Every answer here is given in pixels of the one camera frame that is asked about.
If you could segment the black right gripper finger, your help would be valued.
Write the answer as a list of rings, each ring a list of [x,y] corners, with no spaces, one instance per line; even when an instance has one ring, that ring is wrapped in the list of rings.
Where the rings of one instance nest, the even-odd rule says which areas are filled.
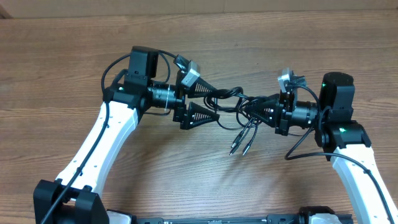
[[[280,120],[280,107],[275,102],[262,102],[249,105],[245,107],[244,112],[272,128],[276,127],[277,122]]]
[[[271,96],[261,96],[259,99],[260,104],[277,104],[279,102],[280,95],[278,93]]]

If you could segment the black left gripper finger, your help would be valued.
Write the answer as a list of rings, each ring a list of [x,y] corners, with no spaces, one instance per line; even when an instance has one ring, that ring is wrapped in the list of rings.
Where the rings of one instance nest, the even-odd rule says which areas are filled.
[[[195,83],[187,90],[188,98],[203,98],[216,88],[202,78],[198,78]]]
[[[206,123],[218,121],[219,118],[219,114],[214,111],[190,102],[188,108],[183,111],[180,128],[184,130],[192,129]]]

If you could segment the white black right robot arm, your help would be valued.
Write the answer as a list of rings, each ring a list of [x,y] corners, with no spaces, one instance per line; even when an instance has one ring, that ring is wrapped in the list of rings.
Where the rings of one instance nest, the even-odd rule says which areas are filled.
[[[305,77],[285,69],[278,77],[280,93],[252,100],[250,117],[286,136],[292,126],[314,132],[320,156],[331,162],[341,179],[359,223],[397,223],[397,207],[378,171],[365,128],[352,119],[354,79],[342,72],[324,74],[320,93]]]

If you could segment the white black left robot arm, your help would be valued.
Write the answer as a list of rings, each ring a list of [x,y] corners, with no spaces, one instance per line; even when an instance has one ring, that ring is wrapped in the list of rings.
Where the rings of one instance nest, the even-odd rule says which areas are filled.
[[[174,55],[177,80],[158,82],[158,58],[168,52],[134,46],[126,58],[129,66],[103,85],[98,118],[81,148],[54,181],[41,180],[34,190],[36,223],[125,223],[136,218],[106,209],[101,201],[104,185],[119,151],[151,107],[172,112],[180,129],[192,129],[217,121],[218,114],[186,98],[205,97],[214,87],[200,76],[199,66]]]

